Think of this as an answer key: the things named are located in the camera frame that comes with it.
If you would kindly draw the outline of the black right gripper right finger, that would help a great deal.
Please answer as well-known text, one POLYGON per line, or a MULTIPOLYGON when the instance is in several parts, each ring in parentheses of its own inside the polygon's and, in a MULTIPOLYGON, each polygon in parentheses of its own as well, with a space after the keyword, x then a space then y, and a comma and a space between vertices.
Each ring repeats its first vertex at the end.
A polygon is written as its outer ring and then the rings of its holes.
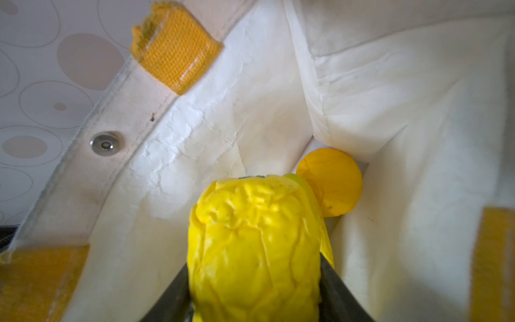
POLYGON ((321 254, 319 321, 374 322, 321 254))

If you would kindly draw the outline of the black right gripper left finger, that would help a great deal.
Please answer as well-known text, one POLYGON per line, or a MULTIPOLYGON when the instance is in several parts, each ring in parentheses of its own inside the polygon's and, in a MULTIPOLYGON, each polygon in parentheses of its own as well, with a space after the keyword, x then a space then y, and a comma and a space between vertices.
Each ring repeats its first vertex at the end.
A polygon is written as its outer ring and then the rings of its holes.
POLYGON ((140 322, 191 322, 192 320, 193 306, 189 292, 189 273, 185 264, 140 322))

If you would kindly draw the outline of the yellow lemon toy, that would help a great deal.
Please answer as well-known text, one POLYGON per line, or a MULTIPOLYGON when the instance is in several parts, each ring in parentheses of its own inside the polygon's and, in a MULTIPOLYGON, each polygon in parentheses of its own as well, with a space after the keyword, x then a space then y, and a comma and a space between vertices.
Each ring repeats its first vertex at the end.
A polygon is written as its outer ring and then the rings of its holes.
POLYGON ((321 233, 290 177, 212 182, 190 212, 194 321, 317 321, 321 233))

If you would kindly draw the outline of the white canvas grocery bag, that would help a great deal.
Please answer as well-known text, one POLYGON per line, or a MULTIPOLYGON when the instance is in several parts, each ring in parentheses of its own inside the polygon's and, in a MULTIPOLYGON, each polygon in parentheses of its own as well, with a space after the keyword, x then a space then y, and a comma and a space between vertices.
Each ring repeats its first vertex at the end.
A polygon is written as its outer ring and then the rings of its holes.
POLYGON ((140 321, 212 182, 320 148, 374 321, 514 320, 513 1, 2 1, 1 320, 140 321))

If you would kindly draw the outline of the yellow banana toy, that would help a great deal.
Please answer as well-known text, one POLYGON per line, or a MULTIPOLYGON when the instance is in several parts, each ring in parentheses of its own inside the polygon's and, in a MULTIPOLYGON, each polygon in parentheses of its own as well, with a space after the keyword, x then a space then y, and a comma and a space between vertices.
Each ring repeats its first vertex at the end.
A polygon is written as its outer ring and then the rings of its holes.
POLYGON ((325 224, 325 220, 323 217, 323 213, 321 210, 321 207, 319 205, 319 202, 315 196, 314 191, 312 190, 311 186, 308 184, 307 181, 304 180, 304 178, 299 177, 297 174, 285 174, 286 178, 296 182, 299 184, 307 194, 307 197, 309 199, 309 203, 311 206, 311 210, 317 220, 317 223, 319 225, 319 235, 320 235, 320 251, 322 255, 325 257, 325 259, 328 261, 331 268, 335 268, 334 265, 334 255, 333 250, 331 247, 331 242, 329 239, 329 234, 327 231, 327 226, 325 224))

